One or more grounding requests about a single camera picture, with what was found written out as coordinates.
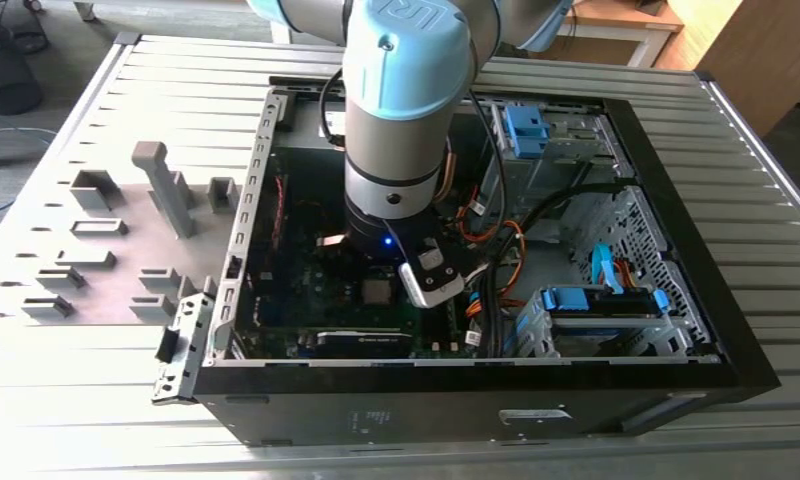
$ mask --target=aluminum extrusion table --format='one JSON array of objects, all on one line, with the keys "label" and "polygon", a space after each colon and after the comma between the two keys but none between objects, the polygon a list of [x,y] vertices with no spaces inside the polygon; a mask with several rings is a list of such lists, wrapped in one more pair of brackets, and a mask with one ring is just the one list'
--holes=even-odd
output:
[{"label": "aluminum extrusion table", "polygon": [[[631,101],[778,370],[779,389],[639,438],[388,450],[249,450],[203,406],[153,407],[161,322],[140,320],[128,308],[130,297],[146,294],[141,268],[174,268],[193,283],[219,274],[233,218],[208,213],[201,191],[211,177],[244,180],[268,75],[325,78],[341,53],[333,47],[138,38],[120,36],[0,226],[1,474],[153,469],[240,471],[224,477],[240,478],[264,469],[316,475],[379,466],[348,472],[363,478],[400,478],[399,472],[524,478],[604,471],[604,478],[642,478],[656,473],[647,465],[660,462],[667,476],[703,471],[754,479],[780,472],[800,478],[800,193],[718,86],[684,72],[496,59],[476,88]],[[199,234],[188,240],[174,240],[148,180],[130,163],[137,140],[166,143],[169,168],[193,190]],[[70,182],[78,171],[96,170],[109,172],[122,192],[102,215],[121,218],[128,231],[74,237],[70,226],[88,213],[69,193]],[[76,267],[88,283],[82,289],[48,292],[34,280],[60,255],[82,260],[106,251],[114,265]],[[74,313],[30,318],[24,301],[50,293],[64,295]],[[719,450],[720,457],[708,453]],[[631,456],[638,453],[658,455]],[[272,478],[287,475],[276,471]]]}]

